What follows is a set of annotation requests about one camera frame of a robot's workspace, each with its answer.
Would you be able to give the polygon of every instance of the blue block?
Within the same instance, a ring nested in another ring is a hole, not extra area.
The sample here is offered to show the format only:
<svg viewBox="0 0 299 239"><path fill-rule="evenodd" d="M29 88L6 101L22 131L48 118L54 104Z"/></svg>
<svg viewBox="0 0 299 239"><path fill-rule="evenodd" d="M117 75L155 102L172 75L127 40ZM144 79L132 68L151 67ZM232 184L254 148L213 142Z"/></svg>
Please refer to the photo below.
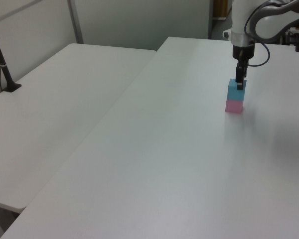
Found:
<svg viewBox="0 0 299 239"><path fill-rule="evenodd" d="M235 101L244 101L246 84L247 84L247 81L244 81L244 89L238 90L236 80L230 79L229 85L228 85L227 99L235 100Z"/></svg>

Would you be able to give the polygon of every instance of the table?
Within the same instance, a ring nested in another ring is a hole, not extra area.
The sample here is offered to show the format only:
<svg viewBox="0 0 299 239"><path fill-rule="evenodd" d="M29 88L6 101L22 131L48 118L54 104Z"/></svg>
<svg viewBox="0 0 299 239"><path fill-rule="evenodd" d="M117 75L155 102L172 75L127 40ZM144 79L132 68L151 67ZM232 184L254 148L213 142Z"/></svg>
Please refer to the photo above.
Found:
<svg viewBox="0 0 299 239"><path fill-rule="evenodd" d="M231 43L169 38L3 239L299 238L299 53L268 47L235 115Z"/></svg>
<svg viewBox="0 0 299 239"><path fill-rule="evenodd" d="M70 44L0 94L0 207L20 213L154 51Z"/></svg>

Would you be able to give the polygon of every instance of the stacked blocks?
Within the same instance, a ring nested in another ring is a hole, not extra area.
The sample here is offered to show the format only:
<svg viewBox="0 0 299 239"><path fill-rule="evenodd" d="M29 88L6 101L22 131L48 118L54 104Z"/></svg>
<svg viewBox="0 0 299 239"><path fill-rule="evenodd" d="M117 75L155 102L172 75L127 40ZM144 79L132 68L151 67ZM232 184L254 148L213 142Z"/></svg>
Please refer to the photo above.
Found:
<svg viewBox="0 0 299 239"><path fill-rule="evenodd" d="M243 111L246 84L247 81L244 81L244 88L242 90L238 90L236 80L230 79L228 85L226 112L240 114Z"/></svg>

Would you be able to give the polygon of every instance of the black stand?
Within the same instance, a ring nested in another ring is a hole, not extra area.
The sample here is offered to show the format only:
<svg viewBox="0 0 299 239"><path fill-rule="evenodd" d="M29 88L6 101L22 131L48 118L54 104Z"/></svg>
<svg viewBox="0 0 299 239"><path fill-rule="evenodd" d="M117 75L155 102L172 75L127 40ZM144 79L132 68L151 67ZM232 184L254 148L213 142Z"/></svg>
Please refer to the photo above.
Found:
<svg viewBox="0 0 299 239"><path fill-rule="evenodd" d="M15 83L11 78L8 66L6 66L6 62L5 62L5 59L1 52L1 49L0 49L0 66L1 66L2 72L4 74L5 80L6 80L6 88L3 89L3 91L13 92L16 89L20 88L21 85Z"/></svg>

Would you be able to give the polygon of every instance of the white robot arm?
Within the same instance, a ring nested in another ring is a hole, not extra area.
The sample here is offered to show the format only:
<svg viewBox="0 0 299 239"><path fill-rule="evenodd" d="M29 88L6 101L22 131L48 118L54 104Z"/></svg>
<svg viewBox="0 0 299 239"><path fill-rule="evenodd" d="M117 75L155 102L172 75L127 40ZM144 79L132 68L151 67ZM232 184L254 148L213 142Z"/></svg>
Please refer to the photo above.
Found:
<svg viewBox="0 0 299 239"><path fill-rule="evenodd" d="M233 44L237 89L242 90L255 42L273 42L299 22L299 0L233 0L232 20L223 36Z"/></svg>

